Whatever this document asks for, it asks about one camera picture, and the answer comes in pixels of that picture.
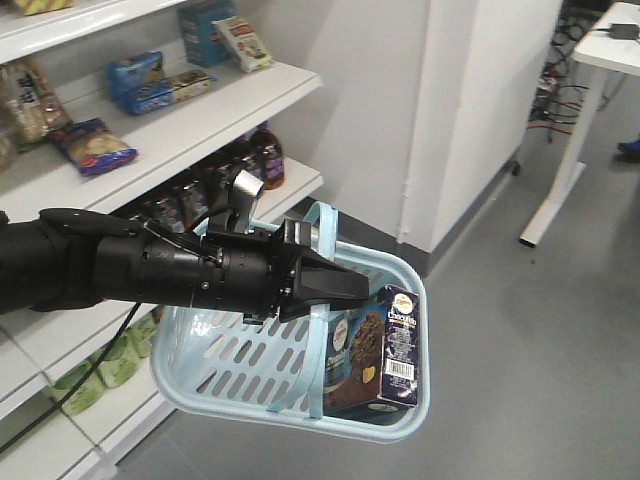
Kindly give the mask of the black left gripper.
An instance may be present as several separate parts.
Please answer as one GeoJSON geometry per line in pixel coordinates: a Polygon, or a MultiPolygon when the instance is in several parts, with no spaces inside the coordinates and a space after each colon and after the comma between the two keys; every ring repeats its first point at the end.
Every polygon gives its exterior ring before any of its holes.
{"type": "Polygon", "coordinates": [[[344,311],[369,298],[365,275],[314,253],[307,222],[236,233],[210,221],[201,246],[209,256],[192,294],[197,308],[240,312],[253,324],[275,316],[287,323],[309,315],[311,304],[344,311]]]}

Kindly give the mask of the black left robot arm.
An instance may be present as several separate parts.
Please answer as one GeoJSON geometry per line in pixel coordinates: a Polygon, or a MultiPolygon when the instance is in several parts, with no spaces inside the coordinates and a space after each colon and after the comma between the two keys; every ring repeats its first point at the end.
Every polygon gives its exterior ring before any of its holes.
{"type": "Polygon", "coordinates": [[[363,306],[366,276],[323,257],[311,226],[287,220],[247,233],[214,225],[173,233],[88,210],[52,208],[1,226],[1,311],[90,308],[104,300],[242,313],[291,321],[314,306],[363,306]]]}

